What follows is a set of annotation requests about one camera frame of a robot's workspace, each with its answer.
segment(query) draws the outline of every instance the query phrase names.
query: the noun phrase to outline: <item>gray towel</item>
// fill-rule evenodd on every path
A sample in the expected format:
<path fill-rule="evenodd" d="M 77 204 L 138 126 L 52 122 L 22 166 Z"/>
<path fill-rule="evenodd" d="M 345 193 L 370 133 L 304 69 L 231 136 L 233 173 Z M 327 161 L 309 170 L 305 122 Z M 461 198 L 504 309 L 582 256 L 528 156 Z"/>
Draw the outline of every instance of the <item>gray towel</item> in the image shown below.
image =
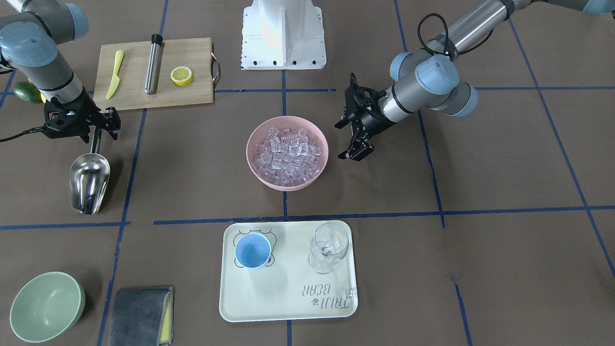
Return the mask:
<path fill-rule="evenodd" d="M 158 346 L 173 288 L 121 289 L 113 304 L 109 346 Z"/>

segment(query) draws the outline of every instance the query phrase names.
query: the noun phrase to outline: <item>brown table surface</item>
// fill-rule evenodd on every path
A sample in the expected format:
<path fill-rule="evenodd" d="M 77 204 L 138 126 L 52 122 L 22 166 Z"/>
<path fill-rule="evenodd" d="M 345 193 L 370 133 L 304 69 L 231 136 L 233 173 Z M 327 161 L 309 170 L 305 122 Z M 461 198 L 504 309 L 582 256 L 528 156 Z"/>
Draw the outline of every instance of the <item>brown table surface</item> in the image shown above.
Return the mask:
<path fill-rule="evenodd" d="M 391 60 L 420 48 L 420 19 L 438 12 L 452 23 L 474 0 L 314 0 L 327 67 L 287 72 L 240 70 L 249 0 L 74 3 L 90 33 L 59 49 L 91 92 L 102 45 L 153 33 L 211 38 L 222 76 L 214 103 L 120 112 L 119 139 L 106 135 L 100 148 L 113 173 L 97 215 L 70 206 L 68 171 L 88 145 L 41 134 L 0 143 L 3 346 L 25 345 L 9 325 L 18 290 L 55 270 L 79 280 L 87 302 L 46 345 L 106 346 L 115 292 L 162 285 L 176 292 L 174 346 L 615 344 L 610 15 L 540 2 L 517 11 L 456 62 L 478 89 L 472 114 L 423 110 L 357 163 L 336 158 L 351 135 L 333 127 L 349 73 L 389 87 Z M 14 12 L 0 2 L 2 15 Z M 423 36 L 440 30 L 432 18 Z M 0 76 L 0 138 L 42 124 L 41 105 L 10 93 L 23 80 Z M 304 190 L 267 188 L 245 163 L 252 130 L 279 115 L 327 136 L 327 167 Z M 224 230 L 285 219 L 350 225 L 359 308 L 337 320 L 224 321 Z"/>

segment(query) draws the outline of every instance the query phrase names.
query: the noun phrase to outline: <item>tray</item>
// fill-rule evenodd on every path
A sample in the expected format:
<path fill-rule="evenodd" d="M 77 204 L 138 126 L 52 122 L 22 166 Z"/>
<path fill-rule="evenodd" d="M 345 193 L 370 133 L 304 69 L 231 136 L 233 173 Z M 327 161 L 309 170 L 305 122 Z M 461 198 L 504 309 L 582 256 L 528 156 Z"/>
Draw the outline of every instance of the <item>tray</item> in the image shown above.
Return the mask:
<path fill-rule="evenodd" d="M 326 221 L 235 223 L 224 233 L 220 315 L 229 322 L 301 320 L 352 315 L 359 305 L 352 233 L 348 253 L 329 274 L 308 263 L 309 242 Z M 237 240 L 249 232 L 264 234 L 272 245 L 265 267 L 247 269 L 235 259 Z"/>

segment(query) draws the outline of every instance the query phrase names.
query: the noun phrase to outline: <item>pink bowl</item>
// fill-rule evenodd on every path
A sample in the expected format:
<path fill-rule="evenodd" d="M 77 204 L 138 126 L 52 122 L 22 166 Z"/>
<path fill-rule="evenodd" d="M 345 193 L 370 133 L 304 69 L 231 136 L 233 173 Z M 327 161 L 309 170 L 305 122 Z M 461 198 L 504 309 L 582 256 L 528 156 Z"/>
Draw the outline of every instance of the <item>pink bowl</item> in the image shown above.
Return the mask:
<path fill-rule="evenodd" d="M 320 170 L 320 172 L 318 172 L 318 174 L 316 174 L 316 176 L 312 180 L 306 183 L 303 183 L 301 185 L 297 185 L 297 186 L 281 187 L 281 186 L 274 185 L 274 184 L 264 181 L 261 177 L 259 177 L 256 174 L 256 172 L 254 171 L 254 168 L 252 168 L 252 163 L 254 162 L 256 158 L 256 153 L 254 152 L 254 146 L 256 144 L 263 143 L 263 141 L 265 140 L 265 137 L 267 136 L 267 132 L 269 132 L 269 129 L 271 128 L 271 126 L 274 126 L 280 130 L 290 128 L 293 132 L 299 131 L 299 129 L 301 129 L 302 127 L 308 130 L 308 133 L 307 133 L 308 136 L 313 141 L 315 141 L 316 145 L 319 146 L 320 149 L 322 150 L 322 154 L 320 154 L 320 157 L 323 160 L 322 169 Z M 313 123 L 311 123 L 310 121 L 306 119 L 299 118 L 297 116 L 284 115 L 284 116 L 278 116 L 275 118 L 271 118 L 265 121 L 263 124 L 260 124 L 252 132 L 252 135 L 250 135 L 250 138 L 248 139 L 248 144 L 245 147 L 245 158 L 248 161 L 248 167 L 250 168 L 252 173 L 254 173 L 254 176 L 256 176 L 258 180 L 260 180 L 263 184 L 275 190 L 278 190 L 278 191 L 297 191 L 297 190 L 300 190 L 310 185 L 313 181 L 316 180 L 316 178 L 320 176 L 322 171 L 325 170 L 325 166 L 327 165 L 327 161 L 329 159 L 329 145 L 327 144 L 327 139 L 325 138 L 325 135 L 316 125 L 314 125 Z"/>

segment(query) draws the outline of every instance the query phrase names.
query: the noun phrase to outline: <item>blue cup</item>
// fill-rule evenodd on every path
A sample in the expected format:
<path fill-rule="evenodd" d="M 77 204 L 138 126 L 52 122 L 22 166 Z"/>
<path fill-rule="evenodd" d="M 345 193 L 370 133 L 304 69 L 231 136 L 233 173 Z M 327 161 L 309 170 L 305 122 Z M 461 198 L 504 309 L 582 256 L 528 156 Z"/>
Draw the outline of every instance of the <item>blue cup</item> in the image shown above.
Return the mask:
<path fill-rule="evenodd" d="M 261 233 L 250 232 L 237 242 L 235 257 L 246 268 L 260 268 L 271 256 L 271 243 Z"/>

